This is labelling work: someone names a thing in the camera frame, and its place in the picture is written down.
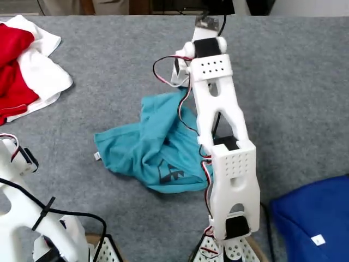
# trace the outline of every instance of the white label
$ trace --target white label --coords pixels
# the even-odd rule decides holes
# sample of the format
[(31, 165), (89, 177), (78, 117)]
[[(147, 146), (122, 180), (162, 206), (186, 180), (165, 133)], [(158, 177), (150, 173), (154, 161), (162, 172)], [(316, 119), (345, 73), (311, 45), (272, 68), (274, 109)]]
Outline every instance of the white label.
[(320, 246), (325, 244), (325, 239), (323, 239), (322, 235), (317, 235), (317, 236), (313, 236), (311, 238), (311, 240), (315, 243), (315, 245)]
[(93, 155), (94, 155), (94, 159), (96, 159), (96, 161), (98, 161), (98, 160), (101, 159), (99, 152), (96, 152), (96, 153), (93, 154)]

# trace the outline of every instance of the red cloth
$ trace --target red cloth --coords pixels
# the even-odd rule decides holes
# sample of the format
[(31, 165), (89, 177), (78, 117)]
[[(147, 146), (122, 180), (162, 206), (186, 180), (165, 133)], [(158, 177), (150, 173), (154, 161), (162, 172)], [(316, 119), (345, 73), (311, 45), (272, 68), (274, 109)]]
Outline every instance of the red cloth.
[(34, 41), (31, 32), (0, 24), (0, 125), (39, 99), (25, 83), (17, 58)]

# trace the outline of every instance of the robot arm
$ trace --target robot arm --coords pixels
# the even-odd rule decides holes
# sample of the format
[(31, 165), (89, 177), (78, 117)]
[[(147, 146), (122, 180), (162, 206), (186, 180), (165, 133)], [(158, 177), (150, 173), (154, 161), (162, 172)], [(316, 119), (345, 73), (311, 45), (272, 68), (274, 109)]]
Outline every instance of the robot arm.
[[(15, 150), (16, 146), (12, 140), (0, 140), (0, 178), (11, 181), (30, 192), (22, 176), (36, 170), (35, 160), (31, 157), (31, 154), (27, 154), (26, 151), (21, 150), (13, 161), (11, 161), (11, 155)], [(0, 189), (11, 202), (10, 211), (0, 213), (1, 260), (24, 262), (25, 258), (21, 252), (21, 245), (16, 230), (19, 227), (33, 228), (41, 215), (42, 209), (14, 187), (0, 183)], [(68, 228), (65, 228), (57, 217), (49, 212), (39, 223), (36, 231), (48, 237), (55, 244), (62, 259), (64, 259), (62, 261), (89, 261), (88, 244), (82, 225), (76, 217), (72, 216), (67, 217), (67, 224), (77, 229), (74, 236), (70, 235)], [(41, 250), (44, 250), (45, 247), (46, 244), (43, 243)], [(38, 255), (38, 253), (34, 253), (34, 261), (40, 261), (41, 255), (45, 254)]]
[[(189, 63), (174, 64), (172, 83), (190, 75), (197, 109), (198, 143), (212, 156), (214, 184), (210, 196), (209, 223), (217, 241), (248, 236), (259, 228), (260, 189), (256, 177), (256, 147), (249, 140), (244, 115), (240, 109), (226, 52), (226, 41), (217, 37), (215, 19), (196, 20), (193, 41), (176, 55), (192, 58)], [(216, 84), (212, 96), (209, 84)], [(211, 134), (214, 116), (221, 112), (234, 136), (214, 139)], [(235, 211), (242, 204), (243, 210)]]

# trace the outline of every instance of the gray felt surface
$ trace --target gray felt surface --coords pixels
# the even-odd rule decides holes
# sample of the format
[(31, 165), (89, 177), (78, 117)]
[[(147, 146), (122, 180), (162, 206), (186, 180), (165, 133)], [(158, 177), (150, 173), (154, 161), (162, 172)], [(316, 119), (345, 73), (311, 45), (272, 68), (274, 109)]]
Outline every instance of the gray felt surface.
[[(54, 207), (104, 217), (129, 261), (186, 261), (207, 226), (203, 193), (161, 195), (111, 174), (94, 161), (93, 134), (137, 122), (143, 96), (171, 91), (151, 67), (191, 39), (194, 18), (30, 20), (62, 36), (51, 58), (75, 86), (48, 108), (0, 127), (16, 134), (40, 162), (27, 183), (44, 202), (55, 196)], [(257, 146), (264, 202), (349, 172), (348, 28), (349, 18), (228, 18), (224, 37), (239, 104)], [(171, 62), (164, 62), (160, 73), (170, 77), (170, 71)], [(228, 133), (223, 122), (218, 134)], [(100, 230), (95, 221), (83, 223), (87, 231)], [(21, 230), (21, 236), (30, 258), (36, 235)], [(255, 237), (269, 255), (264, 216)], [(278, 261), (286, 261), (276, 231), (274, 243)]]

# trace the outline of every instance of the blue cloth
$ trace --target blue cloth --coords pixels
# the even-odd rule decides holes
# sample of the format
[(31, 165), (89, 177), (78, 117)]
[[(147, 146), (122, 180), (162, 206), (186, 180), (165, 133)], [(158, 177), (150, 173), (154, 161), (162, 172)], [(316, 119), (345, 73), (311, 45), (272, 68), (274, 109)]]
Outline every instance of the blue cloth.
[[(288, 262), (349, 261), (349, 177), (299, 188), (271, 203)], [(312, 237), (322, 235), (323, 245)]]
[[(162, 193), (204, 189), (197, 135), (177, 116), (185, 90), (144, 97), (140, 123), (116, 127), (94, 136), (105, 168), (136, 177)], [(196, 117), (182, 107), (183, 121), (196, 128)]]

